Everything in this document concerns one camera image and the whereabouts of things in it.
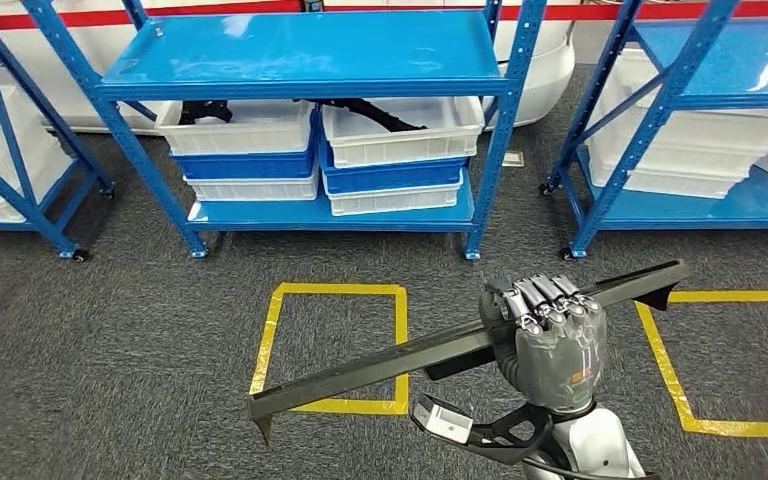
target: black plastic bar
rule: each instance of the black plastic bar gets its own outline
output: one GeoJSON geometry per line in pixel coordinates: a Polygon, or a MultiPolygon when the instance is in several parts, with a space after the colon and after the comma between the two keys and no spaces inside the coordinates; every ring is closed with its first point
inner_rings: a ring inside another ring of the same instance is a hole
{"type": "MultiPolygon", "coordinates": [[[[640,299],[648,304],[654,297],[653,306],[660,308],[666,304],[670,289],[687,277],[688,273],[687,265],[681,260],[676,260],[597,282],[585,289],[584,293],[603,306],[632,299],[640,299]]],[[[470,366],[460,357],[471,355],[474,361],[485,360],[483,363],[486,363],[486,360],[492,357],[473,352],[489,349],[490,345],[490,337],[480,320],[455,325],[254,394],[247,399],[249,417],[258,424],[264,438],[268,440],[272,415],[275,413],[394,378],[403,373],[445,364],[447,361],[460,361],[462,366],[456,370],[464,371],[477,365],[472,363],[470,366]]]]}

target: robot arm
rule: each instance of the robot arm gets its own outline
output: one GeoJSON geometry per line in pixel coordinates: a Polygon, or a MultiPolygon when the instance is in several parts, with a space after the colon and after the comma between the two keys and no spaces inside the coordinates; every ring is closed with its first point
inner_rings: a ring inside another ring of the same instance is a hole
{"type": "Polygon", "coordinates": [[[566,277],[539,275],[486,285],[479,314],[489,332],[505,332],[490,335],[496,361],[528,403],[475,425],[455,407],[425,396],[412,412],[420,428],[472,453],[522,462],[530,480],[657,478],[644,472],[619,418],[593,400],[607,344],[599,302],[566,277]],[[534,426],[527,440],[510,431],[523,422],[534,426]]]}

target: yellow floor tape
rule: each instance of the yellow floor tape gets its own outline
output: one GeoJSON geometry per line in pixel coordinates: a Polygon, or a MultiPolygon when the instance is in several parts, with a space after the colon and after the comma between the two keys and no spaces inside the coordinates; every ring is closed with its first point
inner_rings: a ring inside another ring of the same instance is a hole
{"type": "MultiPolygon", "coordinates": [[[[263,391],[269,358],[275,340],[275,329],[281,315],[281,303],[287,294],[324,295],[392,295],[395,299],[395,343],[408,341],[408,297],[404,287],[399,285],[376,285],[360,283],[282,283],[272,292],[266,323],[260,337],[260,348],[252,375],[249,393],[263,391]]],[[[356,413],[365,415],[404,415],[408,412],[408,374],[399,375],[395,380],[392,400],[356,400],[326,398],[293,410],[319,413],[356,413]]]]}
{"type": "MultiPolygon", "coordinates": [[[[670,303],[716,303],[716,302],[768,302],[768,291],[695,291],[673,292],[670,303]]],[[[673,399],[679,421],[685,431],[709,433],[727,437],[768,437],[768,422],[738,422],[725,420],[703,420],[696,418],[690,409],[690,403],[684,389],[678,381],[667,349],[655,326],[652,311],[642,303],[635,303],[637,313],[643,322],[643,330],[652,346],[655,361],[664,377],[667,391],[673,399]]]]}

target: blue plastic bin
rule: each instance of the blue plastic bin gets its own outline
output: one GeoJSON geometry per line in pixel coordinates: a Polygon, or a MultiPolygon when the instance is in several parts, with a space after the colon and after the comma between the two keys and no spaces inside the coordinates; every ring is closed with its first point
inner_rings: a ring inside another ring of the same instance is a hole
{"type": "Polygon", "coordinates": [[[169,158],[181,166],[189,179],[219,178],[308,178],[313,169],[314,149],[319,137],[316,116],[311,118],[310,140],[301,152],[175,155],[169,158]]]}
{"type": "Polygon", "coordinates": [[[461,180],[461,169],[469,163],[469,158],[464,157],[335,168],[331,147],[325,135],[319,137],[319,166],[328,179],[330,194],[455,184],[461,180]]]}

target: red stripe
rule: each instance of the red stripe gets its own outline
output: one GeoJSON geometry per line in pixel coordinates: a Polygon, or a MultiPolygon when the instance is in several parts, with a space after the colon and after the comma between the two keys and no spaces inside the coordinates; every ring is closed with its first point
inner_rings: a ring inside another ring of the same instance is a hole
{"type": "MultiPolygon", "coordinates": [[[[271,0],[241,2],[223,5],[198,5],[188,7],[161,7],[148,9],[149,15],[220,15],[238,13],[298,12],[297,0],[271,0]]],[[[705,10],[707,3],[647,4],[641,8],[639,18],[648,20],[693,19],[705,10]]],[[[362,10],[420,10],[440,9],[439,6],[337,6],[329,11],[362,10]]],[[[618,5],[550,5],[546,8],[546,20],[614,20],[618,5]]],[[[518,6],[502,7],[503,20],[516,20],[518,6]]],[[[743,2],[737,7],[735,17],[768,17],[768,1],[743,2]]],[[[60,14],[67,27],[93,27],[102,25],[125,25],[129,23],[123,10],[64,12],[60,14]]],[[[36,28],[28,15],[0,15],[0,30],[36,28]]]]}
{"type": "MultiPolygon", "coordinates": [[[[668,3],[646,4],[640,9],[637,18],[645,20],[694,19],[699,18],[707,3],[668,3]]],[[[358,10],[435,10],[464,7],[439,6],[335,6],[328,7],[331,12],[358,10]]],[[[619,12],[619,5],[549,5],[546,7],[544,20],[614,20],[619,12]]],[[[503,6],[502,20],[516,20],[518,6],[503,6]]],[[[743,2],[737,6],[735,17],[768,17],[768,2],[743,2]]]]}
{"type": "MultiPolygon", "coordinates": [[[[232,15],[237,13],[298,12],[301,2],[297,0],[268,0],[262,2],[240,2],[223,5],[193,5],[188,7],[148,8],[151,16],[164,15],[232,15]]],[[[124,10],[102,10],[89,12],[63,12],[60,18],[67,27],[96,27],[102,25],[126,25],[131,23],[124,10]]],[[[26,14],[0,15],[0,30],[37,28],[26,14]]]]}

